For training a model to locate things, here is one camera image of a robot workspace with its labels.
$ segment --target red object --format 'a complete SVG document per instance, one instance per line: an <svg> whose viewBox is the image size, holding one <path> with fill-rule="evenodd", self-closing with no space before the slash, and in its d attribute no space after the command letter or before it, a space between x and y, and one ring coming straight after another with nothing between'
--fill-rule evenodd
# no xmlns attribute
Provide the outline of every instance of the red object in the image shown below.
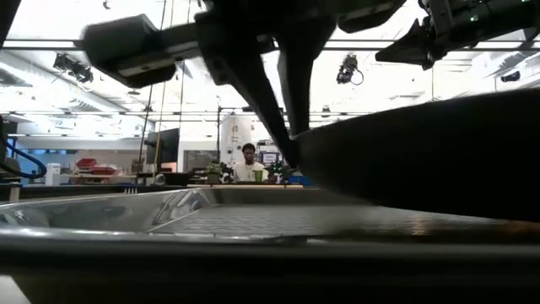
<svg viewBox="0 0 540 304"><path fill-rule="evenodd" d="M94 175L113 175L117 169L110 167L94 167L90 169L90 173Z"/></svg>
<svg viewBox="0 0 540 304"><path fill-rule="evenodd" d="M82 160L79 160L77 162L77 167L79 169L91 169L92 167L94 167L95 165L98 164L98 161L96 159L82 159Z"/></svg>

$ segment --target computer monitor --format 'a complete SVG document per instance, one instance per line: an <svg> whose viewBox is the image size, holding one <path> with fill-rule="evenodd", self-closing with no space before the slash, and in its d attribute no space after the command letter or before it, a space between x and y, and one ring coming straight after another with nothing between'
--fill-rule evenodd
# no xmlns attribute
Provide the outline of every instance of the computer monitor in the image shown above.
<svg viewBox="0 0 540 304"><path fill-rule="evenodd" d="M148 138L144 141L144 144L147 145L146 163L148 165L154 163L155 153L158 148L158 137L160 144L157 159L157 171L159 171L159 169L161 168L161 164L170 162L176 163L178 161L178 142L180 140L179 133L179 128L164 130L158 133L149 133Z"/></svg>

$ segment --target white cylindrical tank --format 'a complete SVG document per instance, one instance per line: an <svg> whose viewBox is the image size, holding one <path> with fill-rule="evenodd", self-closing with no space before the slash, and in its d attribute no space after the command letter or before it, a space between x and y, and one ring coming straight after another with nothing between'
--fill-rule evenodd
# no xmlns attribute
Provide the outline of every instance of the white cylindrical tank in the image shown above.
<svg viewBox="0 0 540 304"><path fill-rule="evenodd" d="M230 115L221 122L220 160L233 166L244 160L242 146L251 141L251 118Z"/></svg>
<svg viewBox="0 0 540 304"><path fill-rule="evenodd" d="M46 186L58 186L60 185L60 169L62 166L57 163L48 163L46 165L47 173L45 174Z"/></svg>

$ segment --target black frying pan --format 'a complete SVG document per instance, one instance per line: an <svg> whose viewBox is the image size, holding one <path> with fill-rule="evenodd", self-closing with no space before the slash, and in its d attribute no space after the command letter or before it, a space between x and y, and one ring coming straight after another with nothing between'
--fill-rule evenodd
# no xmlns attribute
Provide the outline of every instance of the black frying pan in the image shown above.
<svg viewBox="0 0 540 304"><path fill-rule="evenodd" d="M302 133L320 187L403 209L540 221L540 90L383 111Z"/></svg>

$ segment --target man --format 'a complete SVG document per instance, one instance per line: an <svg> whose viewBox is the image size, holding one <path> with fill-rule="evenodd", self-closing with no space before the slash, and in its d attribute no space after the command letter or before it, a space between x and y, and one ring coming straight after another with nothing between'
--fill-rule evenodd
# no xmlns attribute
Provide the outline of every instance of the man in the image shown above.
<svg viewBox="0 0 540 304"><path fill-rule="evenodd" d="M268 179L268 171L264 170L261 163L255 161L255 146L253 144L244 144L242 147L244 161L238 162L233 166L234 182L254 182L255 170L262 171L262 180Z"/></svg>

